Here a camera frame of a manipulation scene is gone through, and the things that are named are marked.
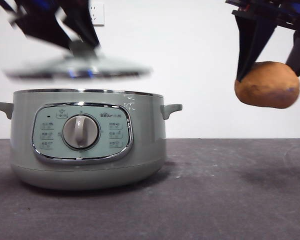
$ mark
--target white wall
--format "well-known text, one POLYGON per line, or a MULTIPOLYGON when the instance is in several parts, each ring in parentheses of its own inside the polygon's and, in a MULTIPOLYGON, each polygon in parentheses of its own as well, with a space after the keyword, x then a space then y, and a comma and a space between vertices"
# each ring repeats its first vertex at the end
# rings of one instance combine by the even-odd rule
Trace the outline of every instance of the white wall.
MULTIPOLYGON (((12 29, 0 9, 0 101, 34 88, 96 88, 162 94, 166 104, 184 110, 166 121, 168 138, 300 138, 300 97, 288 109, 240 103, 234 93, 239 33, 224 0, 104 0, 105 26, 97 27, 103 52, 152 66, 139 80, 24 83, 2 69, 61 57, 65 51, 26 39, 12 29)), ((278 27, 259 61, 285 62, 293 31, 278 27)), ((0 138, 9 138, 10 121, 0 112, 0 138)))

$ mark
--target potato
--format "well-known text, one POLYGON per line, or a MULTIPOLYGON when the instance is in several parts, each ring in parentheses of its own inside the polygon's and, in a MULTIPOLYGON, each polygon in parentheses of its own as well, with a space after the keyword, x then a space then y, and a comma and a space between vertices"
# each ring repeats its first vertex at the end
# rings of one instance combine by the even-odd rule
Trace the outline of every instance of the potato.
POLYGON ((255 63, 251 71, 234 84, 238 99, 248 105, 285 109, 300 93, 300 81, 286 64, 266 61, 255 63))

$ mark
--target pot handle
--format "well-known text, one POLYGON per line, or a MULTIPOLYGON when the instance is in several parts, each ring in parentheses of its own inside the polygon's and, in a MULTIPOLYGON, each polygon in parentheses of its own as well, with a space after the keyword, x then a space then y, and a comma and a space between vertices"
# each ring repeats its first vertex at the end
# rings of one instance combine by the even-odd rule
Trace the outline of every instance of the pot handle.
POLYGON ((8 102, 0 102, 0 111, 6 114, 6 117, 11 120, 14 111, 14 104, 8 102))
POLYGON ((164 120, 169 119, 170 114, 181 111, 183 108, 182 104, 170 104, 170 105, 162 105, 161 113, 164 120))

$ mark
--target glass lid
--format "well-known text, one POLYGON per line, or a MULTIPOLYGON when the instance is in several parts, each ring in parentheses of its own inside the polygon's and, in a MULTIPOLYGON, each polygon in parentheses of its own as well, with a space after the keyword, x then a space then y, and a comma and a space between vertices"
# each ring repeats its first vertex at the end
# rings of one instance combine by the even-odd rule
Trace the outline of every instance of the glass lid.
POLYGON ((71 46, 72 55, 43 64, 6 71, 10 78, 51 79, 51 78, 114 78, 148 74, 149 67, 125 59, 97 54, 83 42, 71 46))

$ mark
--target metal rim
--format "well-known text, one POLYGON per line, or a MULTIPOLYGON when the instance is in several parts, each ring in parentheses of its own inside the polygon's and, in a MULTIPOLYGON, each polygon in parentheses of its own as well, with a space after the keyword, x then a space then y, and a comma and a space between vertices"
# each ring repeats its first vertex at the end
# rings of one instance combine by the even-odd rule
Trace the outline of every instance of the metal rim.
POLYGON ((74 88, 46 88, 46 89, 27 89, 15 91, 14 94, 25 93, 105 93, 105 94, 129 94, 164 98, 164 96, 155 93, 124 90, 106 90, 106 89, 74 89, 74 88))

